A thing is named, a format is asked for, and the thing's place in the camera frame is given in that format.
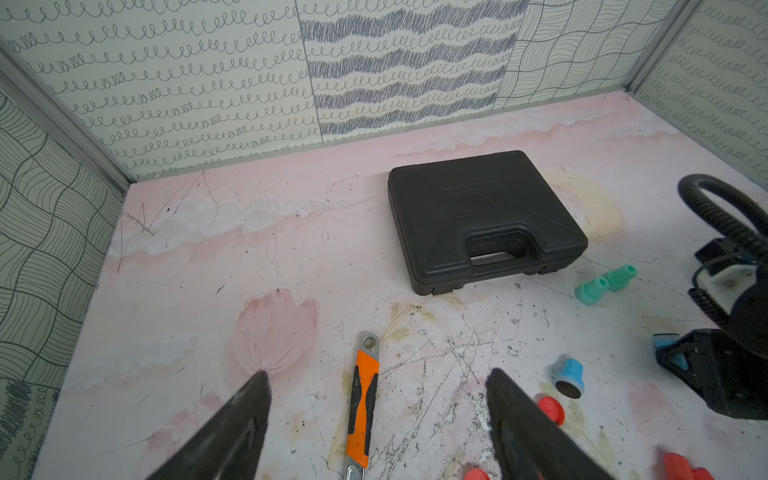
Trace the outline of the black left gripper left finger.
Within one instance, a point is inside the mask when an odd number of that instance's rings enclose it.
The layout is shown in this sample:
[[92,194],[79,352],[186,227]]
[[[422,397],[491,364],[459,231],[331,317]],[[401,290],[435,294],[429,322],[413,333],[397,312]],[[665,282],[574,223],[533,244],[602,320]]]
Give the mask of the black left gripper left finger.
[[152,479],[253,479],[271,406],[268,374],[255,373]]

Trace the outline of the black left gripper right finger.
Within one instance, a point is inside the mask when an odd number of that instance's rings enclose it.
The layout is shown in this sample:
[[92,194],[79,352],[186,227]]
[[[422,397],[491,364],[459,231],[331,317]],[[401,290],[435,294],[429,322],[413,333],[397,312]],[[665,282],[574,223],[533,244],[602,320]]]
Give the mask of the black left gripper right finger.
[[612,479],[503,370],[489,374],[486,399],[502,479]]

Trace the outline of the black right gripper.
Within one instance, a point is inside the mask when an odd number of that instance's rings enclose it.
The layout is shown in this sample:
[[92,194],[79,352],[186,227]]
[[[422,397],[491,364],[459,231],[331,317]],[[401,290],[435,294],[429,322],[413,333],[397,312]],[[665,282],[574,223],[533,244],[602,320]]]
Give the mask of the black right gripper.
[[655,358],[712,411],[735,419],[767,418],[767,360],[722,331],[657,334]]

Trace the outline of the green stamp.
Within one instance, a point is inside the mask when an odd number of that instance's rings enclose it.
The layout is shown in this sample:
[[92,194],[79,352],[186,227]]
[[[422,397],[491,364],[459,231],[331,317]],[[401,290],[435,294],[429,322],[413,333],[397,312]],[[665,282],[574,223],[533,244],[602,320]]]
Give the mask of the green stamp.
[[595,305],[609,290],[610,283],[605,277],[597,277],[576,287],[574,295],[585,305]]
[[638,275],[638,270],[635,266],[630,264],[621,265],[618,268],[607,271],[603,278],[608,283],[608,290],[611,292],[619,292],[625,289],[631,280]]

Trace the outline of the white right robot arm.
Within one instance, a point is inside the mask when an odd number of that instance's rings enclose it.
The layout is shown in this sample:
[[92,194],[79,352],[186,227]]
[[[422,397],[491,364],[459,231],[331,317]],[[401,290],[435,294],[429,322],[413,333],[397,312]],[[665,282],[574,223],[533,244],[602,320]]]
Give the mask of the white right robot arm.
[[678,194],[718,237],[683,264],[688,295],[712,329],[656,334],[659,366],[714,412],[767,418],[767,213],[740,190],[705,174],[678,183]]

